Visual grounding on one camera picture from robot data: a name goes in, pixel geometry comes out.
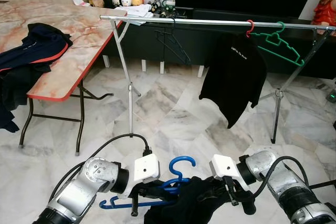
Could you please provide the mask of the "black television console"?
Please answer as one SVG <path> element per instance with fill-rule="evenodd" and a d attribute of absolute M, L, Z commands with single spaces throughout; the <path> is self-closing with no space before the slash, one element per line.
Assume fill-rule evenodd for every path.
<path fill-rule="evenodd" d="M 259 22 L 275 23 L 281 21 L 287 24 L 310 24 L 310 21 L 293 19 L 281 16 L 263 16 L 248 15 L 231 12 L 220 12 L 215 10 L 184 10 L 189 14 L 191 19 L 207 20 L 230 20 L 246 21 L 252 20 Z M 146 59 L 147 61 L 163 61 L 181 64 L 180 61 L 168 50 L 165 52 L 163 59 L 163 46 L 154 39 L 154 30 L 170 30 L 171 24 L 168 23 L 144 23 L 143 25 L 130 25 L 125 37 L 121 42 L 125 59 Z M 220 26 L 220 25 L 190 25 L 177 24 L 174 35 L 178 38 L 185 51 L 191 58 L 191 65 L 208 66 L 212 56 L 215 55 L 217 41 L 223 33 L 245 33 L 249 26 Z M 287 41 L 302 57 L 307 56 L 313 46 L 313 32 L 307 29 L 285 29 L 281 32 L 280 37 Z M 263 39 L 255 39 L 256 44 L 262 44 Z M 288 55 L 290 52 L 283 47 L 275 49 L 273 46 L 264 46 L 278 52 L 279 54 Z M 310 59 L 305 67 L 300 71 L 300 76 L 313 78 L 333 79 L 336 75 L 335 68 L 335 37 L 327 38 L 317 53 Z M 110 57 L 118 57 L 114 37 L 108 42 L 102 54 Z M 271 73 L 291 74 L 296 66 L 287 61 L 278 58 L 265 51 L 261 52 L 266 61 L 267 71 Z"/>

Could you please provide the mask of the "green plastic hanger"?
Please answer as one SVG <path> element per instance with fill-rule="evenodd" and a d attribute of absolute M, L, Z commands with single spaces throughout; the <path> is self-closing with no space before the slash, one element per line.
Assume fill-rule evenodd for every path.
<path fill-rule="evenodd" d="M 296 65 L 297 67 L 301 67 L 305 65 L 305 61 L 301 58 L 300 53 L 298 53 L 290 44 L 288 44 L 287 41 L 283 40 L 283 38 L 280 37 L 281 32 L 286 29 L 285 23 L 281 21 L 277 21 L 278 24 L 281 25 L 280 30 L 277 30 L 276 32 L 273 33 L 254 33 L 254 23 L 250 20 L 250 24 L 252 24 L 252 28 L 246 32 L 247 37 L 255 37 L 255 38 L 261 38 L 264 40 L 262 44 L 257 46 L 259 49 L 262 51 L 265 51 L 267 53 L 270 53 L 274 56 L 277 56 L 278 58 L 281 58 L 287 62 L 292 63 L 293 65 Z M 278 52 L 275 52 L 272 49 L 269 49 L 264 46 L 273 46 L 275 49 L 278 48 L 286 48 L 288 49 L 289 56 L 293 56 L 293 58 L 289 58 L 289 56 L 284 56 L 283 54 L 279 54 Z"/>

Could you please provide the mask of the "black garment yellow tag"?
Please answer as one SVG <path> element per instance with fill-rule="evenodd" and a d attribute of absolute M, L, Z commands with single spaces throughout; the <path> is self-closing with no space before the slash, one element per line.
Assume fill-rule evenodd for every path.
<path fill-rule="evenodd" d="M 144 215 L 144 224 L 208 224 L 221 205 L 232 202 L 222 180 L 192 177 L 181 186 L 175 204 L 153 206 Z"/>

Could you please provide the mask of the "black printed t-shirt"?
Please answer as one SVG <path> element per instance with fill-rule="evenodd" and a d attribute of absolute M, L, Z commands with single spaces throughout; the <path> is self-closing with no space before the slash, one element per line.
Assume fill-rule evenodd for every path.
<path fill-rule="evenodd" d="M 198 98 L 214 102 L 231 128 L 248 106 L 258 105 L 266 76 L 266 61 L 254 40 L 242 33 L 223 33 Z"/>

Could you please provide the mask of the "white paper stack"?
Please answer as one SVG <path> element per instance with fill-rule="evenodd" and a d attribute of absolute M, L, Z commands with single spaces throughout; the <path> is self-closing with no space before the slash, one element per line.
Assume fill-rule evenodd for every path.
<path fill-rule="evenodd" d="M 117 9 L 127 11 L 127 16 L 132 17 L 153 17 L 151 4 L 141 4 L 139 6 L 120 6 Z"/>

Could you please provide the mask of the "silver clothes rack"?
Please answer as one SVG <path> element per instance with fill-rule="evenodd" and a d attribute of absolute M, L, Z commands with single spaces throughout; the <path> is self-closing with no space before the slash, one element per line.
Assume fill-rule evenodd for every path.
<path fill-rule="evenodd" d="M 119 57 L 121 59 L 122 68 L 124 70 L 125 79 L 128 82 L 128 123 L 129 123 L 129 132 L 133 133 L 133 123 L 134 123 L 134 113 L 133 113 L 133 97 L 140 97 L 141 94 L 133 86 L 133 82 L 129 76 L 127 62 L 124 58 L 124 52 L 121 46 L 121 41 L 123 37 L 119 35 L 116 21 L 146 21 L 154 23 L 170 23 L 175 24 L 192 24 L 192 25 L 223 25 L 223 26 L 250 26 L 250 31 L 254 30 L 254 27 L 271 27 L 279 28 L 279 32 L 282 32 L 284 29 L 307 29 L 307 30 L 321 30 L 323 31 L 320 39 L 316 40 L 307 56 L 305 56 L 305 61 L 303 64 L 300 64 L 292 75 L 286 82 L 284 82 L 281 88 L 275 90 L 273 95 L 276 97 L 276 110 L 275 110 L 275 121 L 274 121 L 274 131 L 271 137 L 271 143 L 276 143 L 276 135 L 278 130 L 278 120 L 279 120 L 279 107 L 281 106 L 281 101 L 283 100 L 285 90 L 293 82 L 296 76 L 299 75 L 300 71 L 307 65 L 310 59 L 317 53 L 318 49 L 327 41 L 333 33 L 336 32 L 335 26 L 319 26 L 319 25 L 305 25 L 305 24 L 283 24 L 280 22 L 276 23 L 264 23 L 248 20 L 248 21 L 230 21 L 230 20 L 202 20 L 202 19 L 175 19 L 175 18 L 142 18 L 142 17 L 133 17 L 133 16 L 99 16 L 101 20 L 110 20 L 110 23 L 113 28 L 113 36 L 115 37 L 116 47 L 118 49 Z"/>

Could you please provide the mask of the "marble pattern folding table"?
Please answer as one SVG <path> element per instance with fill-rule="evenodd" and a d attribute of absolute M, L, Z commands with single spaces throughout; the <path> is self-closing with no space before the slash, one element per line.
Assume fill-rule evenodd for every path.
<path fill-rule="evenodd" d="M 83 86 L 83 80 L 105 46 L 118 31 L 114 21 L 103 16 L 122 16 L 118 9 L 75 6 L 72 4 L 27 3 L 9 1 L 0 3 L 0 53 L 18 47 L 28 33 L 27 26 L 43 23 L 70 35 L 72 46 L 51 63 L 50 71 L 41 75 L 25 92 L 29 112 L 21 130 L 19 147 L 24 147 L 27 128 L 34 117 L 79 123 L 75 154 L 79 155 L 82 130 L 86 119 L 85 99 L 102 100 Z M 77 119 L 34 113 L 34 100 L 64 102 L 70 97 L 79 99 L 80 117 Z"/>

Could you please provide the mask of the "blue plastic hanger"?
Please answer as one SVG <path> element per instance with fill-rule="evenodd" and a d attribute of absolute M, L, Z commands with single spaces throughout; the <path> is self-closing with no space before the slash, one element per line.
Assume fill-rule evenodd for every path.
<path fill-rule="evenodd" d="M 177 171 L 177 169 L 174 168 L 174 165 L 179 161 L 188 161 L 192 166 L 196 166 L 195 159 L 188 155 L 180 155 L 172 159 L 169 164 L 169 170 L 171 174 L 177 176 L 177 178 L 173 178 L 161 183 L 159 186 L 161 189 L 161 195 L 158 198 L 158 201 L 139 202 L 139 207 L 165 206 L 172 205 L 177 202 L 180 188 L 190 182 L 189 178 L 184 177 L 182 172 Z M 118 200 L 118 197 L 111 197 L 110 200 L 103 200 L 99 203 L 99 207 L 101 209 L 131 209 L 131 203 L 116 204 L 116 200 Z"/>

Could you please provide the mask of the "navy shirt red stripe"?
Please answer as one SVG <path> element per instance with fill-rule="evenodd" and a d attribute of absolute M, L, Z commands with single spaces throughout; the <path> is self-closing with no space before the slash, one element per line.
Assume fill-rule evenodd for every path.
<path fill-rule="evenodd" d="M 53 26 L 27 27 L 21 46 L 0 53 L 0 129 L 10 133 L 19 130 L 12 110 L 27 104 L 27 92 L 73 44 L 69 34 Z"/>

